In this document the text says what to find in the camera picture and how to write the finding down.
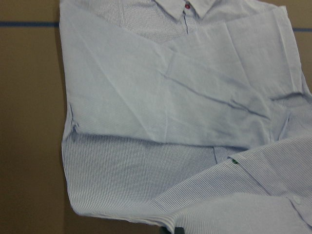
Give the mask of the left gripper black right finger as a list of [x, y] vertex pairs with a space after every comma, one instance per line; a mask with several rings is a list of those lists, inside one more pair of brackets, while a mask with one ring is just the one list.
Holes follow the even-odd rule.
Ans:
[[174, 234], [183, 234], [183, 227], [175, 227]]

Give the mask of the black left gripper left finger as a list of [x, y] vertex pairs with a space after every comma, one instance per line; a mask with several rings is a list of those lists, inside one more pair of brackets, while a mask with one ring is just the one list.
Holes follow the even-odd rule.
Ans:
[[167, 229], [165, 227], [160, 227], [159, 234], [167, 234]]

